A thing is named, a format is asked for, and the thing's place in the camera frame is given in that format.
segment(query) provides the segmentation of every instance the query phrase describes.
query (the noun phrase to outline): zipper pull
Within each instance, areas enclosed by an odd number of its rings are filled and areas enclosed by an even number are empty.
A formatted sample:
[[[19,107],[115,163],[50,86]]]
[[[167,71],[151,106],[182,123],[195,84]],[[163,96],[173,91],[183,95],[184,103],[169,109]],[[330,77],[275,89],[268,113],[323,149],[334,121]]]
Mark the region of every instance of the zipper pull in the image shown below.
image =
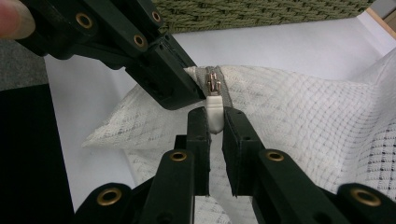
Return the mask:
[[[208,95],[206,97],[206,115],[209,131],[220,133],[224,128],[224,106],[220,87],[221,82],[215,72],[210,72],[206,77]]]

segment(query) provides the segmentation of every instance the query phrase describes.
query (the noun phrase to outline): fingertip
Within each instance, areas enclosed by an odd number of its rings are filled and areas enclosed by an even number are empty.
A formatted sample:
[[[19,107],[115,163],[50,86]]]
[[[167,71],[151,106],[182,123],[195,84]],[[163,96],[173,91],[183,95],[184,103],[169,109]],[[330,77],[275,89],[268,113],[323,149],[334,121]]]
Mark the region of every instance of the fingertip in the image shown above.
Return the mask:
[[[0,0],[0,37],[23,39],[35,30],[35,20],[19,0]]]

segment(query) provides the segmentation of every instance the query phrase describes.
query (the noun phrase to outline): white mesh fabric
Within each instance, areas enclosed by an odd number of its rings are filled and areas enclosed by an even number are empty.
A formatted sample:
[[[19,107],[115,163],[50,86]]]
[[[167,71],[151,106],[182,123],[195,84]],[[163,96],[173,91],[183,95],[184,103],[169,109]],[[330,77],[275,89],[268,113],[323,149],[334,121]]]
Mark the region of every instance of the white mesh fabric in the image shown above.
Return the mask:
[[[188,72],[196,79],[199,69]],[[289,153],[317,185],[335,192],[359,182],[396,199],[396,50],[354,81],[260,67],[220,69],[233,107],[247,114],[264,145]],[[202,105],[166,111],[136,87],[85,145],[124,148],[141,183],[155,175],[176,134],[186,133],[188,111]],[[255,223],[248,199],[231,195],[219,139],[210,156],[213,198],[197,198],[195,222]]]

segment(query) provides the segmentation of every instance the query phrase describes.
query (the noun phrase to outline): white backdrop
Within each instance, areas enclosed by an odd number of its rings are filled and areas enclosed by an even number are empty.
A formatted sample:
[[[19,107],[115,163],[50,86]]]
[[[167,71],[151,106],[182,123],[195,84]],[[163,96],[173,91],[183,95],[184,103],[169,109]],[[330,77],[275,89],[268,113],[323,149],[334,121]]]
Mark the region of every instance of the white backdrop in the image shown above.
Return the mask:
[[[175,35],[197,65],[257,65],[312,77],[349,79],[378,61],[396,41],[368,14],[338,21]],[[121,150],[82,148],[135,82],[95,60],[46,57],[64,161],[75,209],[95,188],[134,186]]]

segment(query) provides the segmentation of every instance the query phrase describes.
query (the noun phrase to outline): metal grommet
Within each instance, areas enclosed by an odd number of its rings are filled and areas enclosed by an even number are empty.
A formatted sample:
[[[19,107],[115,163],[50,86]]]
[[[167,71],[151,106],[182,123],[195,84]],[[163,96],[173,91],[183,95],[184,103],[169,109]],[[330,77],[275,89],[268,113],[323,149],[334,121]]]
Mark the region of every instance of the metal grommet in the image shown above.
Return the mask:
[[[161,21],[160,14],[158,14],[158,12],[153,11],[153,12],[151,13],[151,15],[152,15],[152,18],[154,18],[155,21],[157,21],[157,22],[160,22],[160,21]]]
[[[265,156],[271,161],[283,161],[285,159],[282,154],[274,151],[267,152]]]
[[[79,12],[76,15],[76,20],[78,22],[78,24],[82,27],[84,27],[85,29],[90,29],[93,26],[93,22],[91,20],[91,18],[89,16],[87,16],[87,14]]]
[[[145,40],[143,39],[142,36],[140,35],[135,35],[134,36],[134,42],[136,43],[137,46],[140,48],[143,48],[145,46]]]
[[[113,203],[116,203],[121,198],[122,192],[117,188],[104,189],[98,197],[96,201],[102,206],[108,206]]]
[[[174,152],[171,154],[172,161],[184,161],[187,159],[187,154],[184,152]]]
[[[377,207],[381,204],[381,200],[377,196],[365,189],[352,189],[350,194],[356,201],[372,207]]]

